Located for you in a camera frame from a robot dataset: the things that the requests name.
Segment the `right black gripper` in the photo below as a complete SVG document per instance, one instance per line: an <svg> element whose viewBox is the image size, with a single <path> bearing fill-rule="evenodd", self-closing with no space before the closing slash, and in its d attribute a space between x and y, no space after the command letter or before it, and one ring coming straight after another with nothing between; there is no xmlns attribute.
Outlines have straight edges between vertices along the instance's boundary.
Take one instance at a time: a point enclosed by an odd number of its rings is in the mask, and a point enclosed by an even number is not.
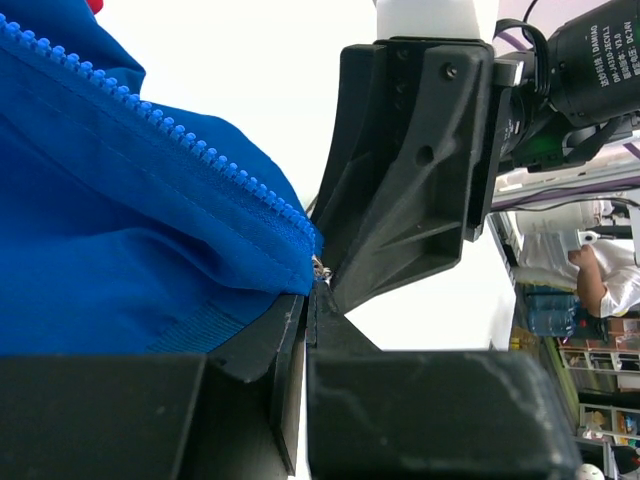
<svg viewBox="0 0 640 480"><path fill-rule="evenodd" d="M579 167L607 144L639 131L639 4L607 1L550 37L515 19L530 48L508 54L524 63L511 95L499 172Z"/></svg>

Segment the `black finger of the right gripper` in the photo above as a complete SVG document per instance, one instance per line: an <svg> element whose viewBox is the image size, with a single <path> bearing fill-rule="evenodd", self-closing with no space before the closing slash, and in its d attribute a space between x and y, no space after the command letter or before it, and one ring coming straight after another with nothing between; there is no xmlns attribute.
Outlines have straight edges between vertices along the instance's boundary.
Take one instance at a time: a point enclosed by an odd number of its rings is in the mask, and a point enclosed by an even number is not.
<svg viewBox="0 0 640 480"><path fill-rule="evenodd" d="M493 50L483 42L346 47L312 215L324 238L312 300L341 312L455 266L481 158Z"/></svg>

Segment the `blue white red jacket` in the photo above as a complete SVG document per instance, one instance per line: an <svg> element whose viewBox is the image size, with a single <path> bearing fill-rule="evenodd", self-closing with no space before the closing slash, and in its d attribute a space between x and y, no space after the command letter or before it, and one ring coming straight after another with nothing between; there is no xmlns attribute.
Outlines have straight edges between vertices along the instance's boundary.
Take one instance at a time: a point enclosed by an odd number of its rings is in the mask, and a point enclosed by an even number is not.
<svg viewBox="0 0 640 480"><path fill-rule="evenodd" d="M144 101L95 16L1 5L1 351L208 353L310 292L322 236L238 128Z"/></svg>

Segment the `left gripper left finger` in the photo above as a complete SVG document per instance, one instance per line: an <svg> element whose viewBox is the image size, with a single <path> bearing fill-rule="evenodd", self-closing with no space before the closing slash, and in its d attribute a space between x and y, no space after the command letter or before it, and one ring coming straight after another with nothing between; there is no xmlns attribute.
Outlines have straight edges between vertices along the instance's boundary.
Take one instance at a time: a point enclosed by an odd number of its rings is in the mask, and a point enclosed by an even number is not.
<svg viewBox="0 0 640 480"><path fill-rule="evenodd" d="M1 361L5 479L284 479L295 471L304 298L208 354Z"/></svg>

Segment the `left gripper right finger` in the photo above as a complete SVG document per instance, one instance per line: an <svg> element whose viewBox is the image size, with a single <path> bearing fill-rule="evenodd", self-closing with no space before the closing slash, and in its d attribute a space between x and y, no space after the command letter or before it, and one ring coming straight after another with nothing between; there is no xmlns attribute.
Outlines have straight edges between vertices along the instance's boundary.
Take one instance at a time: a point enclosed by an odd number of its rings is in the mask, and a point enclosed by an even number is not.
<svg viewBox="0 0 640 480"><path fill-rule="evenodd" d="M546 371L521 352L383 351L318 282L307 310L315 479L571 479L582 459Z"/></svg>

